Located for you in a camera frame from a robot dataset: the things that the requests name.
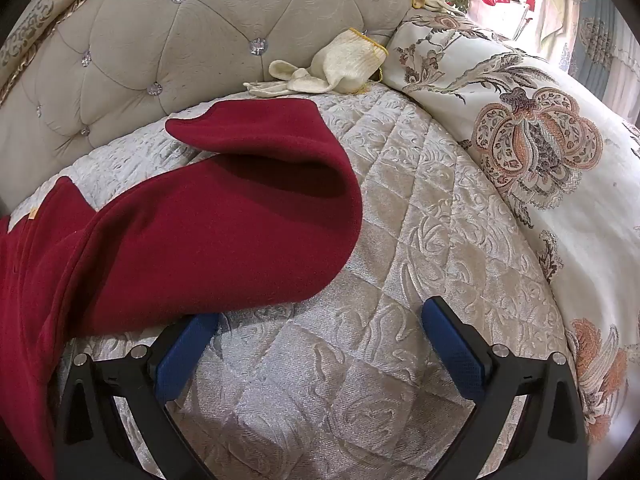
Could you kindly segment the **dark red knit garment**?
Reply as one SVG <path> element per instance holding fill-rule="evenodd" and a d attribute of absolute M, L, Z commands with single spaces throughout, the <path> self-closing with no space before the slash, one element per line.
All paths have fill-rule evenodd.
<path fill-rule="evenodd" d="M 357 243 L 359 184 L 314 102 L 221 101 L 165 127 L 207 158 L 101 208 L 64 177 L 1 222 L 1 417 L 44 478 L 67 341 L 306 300 Z"/>

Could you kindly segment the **cream quilted bedspread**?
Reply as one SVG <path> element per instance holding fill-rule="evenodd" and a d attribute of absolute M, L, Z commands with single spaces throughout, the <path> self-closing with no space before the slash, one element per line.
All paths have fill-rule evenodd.
<path fill-rule="evenodd" d="M 363 182 L 346 268 L 300 304 L 227 313 L 171 416 L 221 479 L 417 479 L 471 405 L 420 331 L 444 296 L 491 342 L 567 348 L 546 274 L 450 135 L 399 93 L 319 96 Z"/>

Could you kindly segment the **floral patterned duvet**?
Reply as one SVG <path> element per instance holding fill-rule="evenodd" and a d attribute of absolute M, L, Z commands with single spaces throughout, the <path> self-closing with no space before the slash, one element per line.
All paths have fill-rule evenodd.
<path fill-rule="evenodd" d="M 558 305 L 599 478 L 639 421 L 639 133 L 567 73 L 494 32 L 411 10 L 386 84 L 469 152 L 521 226 Z"/>

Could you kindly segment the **beige tufted headboard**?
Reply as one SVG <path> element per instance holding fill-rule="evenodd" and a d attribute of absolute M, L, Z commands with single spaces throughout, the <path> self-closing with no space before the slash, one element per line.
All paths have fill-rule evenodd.
<path fill-rule="evenodd" d="M 385 44 L 411 0 L 88 0 L 1 102 L 1 209 L 150 122 L 308 66 L 340 32 Z"/>

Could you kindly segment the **gold ornate pillow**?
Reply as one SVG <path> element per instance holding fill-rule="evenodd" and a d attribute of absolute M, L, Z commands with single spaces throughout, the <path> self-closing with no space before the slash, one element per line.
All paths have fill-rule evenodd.
<path fill-rule="evenodd" d="M 1 102 L 11 92 L 43 41 L 88 0 L 30 0 L 1 47 Z"/>

